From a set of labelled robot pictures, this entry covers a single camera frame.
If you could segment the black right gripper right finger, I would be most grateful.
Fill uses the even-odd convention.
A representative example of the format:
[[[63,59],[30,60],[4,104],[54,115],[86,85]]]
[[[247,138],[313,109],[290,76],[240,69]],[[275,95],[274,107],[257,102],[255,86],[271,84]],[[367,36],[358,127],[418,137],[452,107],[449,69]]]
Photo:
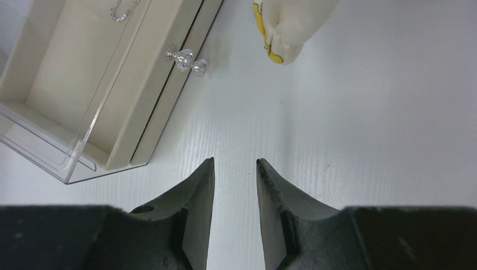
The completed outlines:
[[[335,209],[256,162],[266,269],[475,269],[476,209]]]

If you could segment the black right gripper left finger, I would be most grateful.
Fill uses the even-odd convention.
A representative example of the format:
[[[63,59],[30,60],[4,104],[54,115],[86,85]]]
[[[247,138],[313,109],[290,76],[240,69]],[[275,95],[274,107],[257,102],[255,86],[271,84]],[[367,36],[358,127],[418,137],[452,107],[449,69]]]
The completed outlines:
[[[205,269],[214,159],[130,212],[109,205],[1,206],[2,269]]]

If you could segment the beige ring roll tray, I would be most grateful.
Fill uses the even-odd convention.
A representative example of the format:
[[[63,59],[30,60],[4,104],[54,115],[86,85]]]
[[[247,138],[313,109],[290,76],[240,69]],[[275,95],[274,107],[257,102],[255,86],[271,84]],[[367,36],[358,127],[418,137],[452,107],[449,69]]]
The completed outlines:
[[[195,53],[193,59],[196,59],[223,2],[186,1],[181,7],[180,15],[185,14],[184,9],[188,7],[188,3],[193,5],[192,15],[194,15],[194,18],[191,20],[191,25],[186,28],[187,33],[182,39],[166,43],[166,48],[161,52],[163,59],[166,59],[166,51],[172,46],[175,46],[177,50],[192,50]],[[183,86],[190,74],[189,71],[180,71],[175,64],[168,69],[168,72],[167,80],[161,89],[154,110],[147,122],[146,129],[130,160],[129,164],[132,166],[146,165],[152,159],[158,142],[164,133],[164,129],[180,97]]]

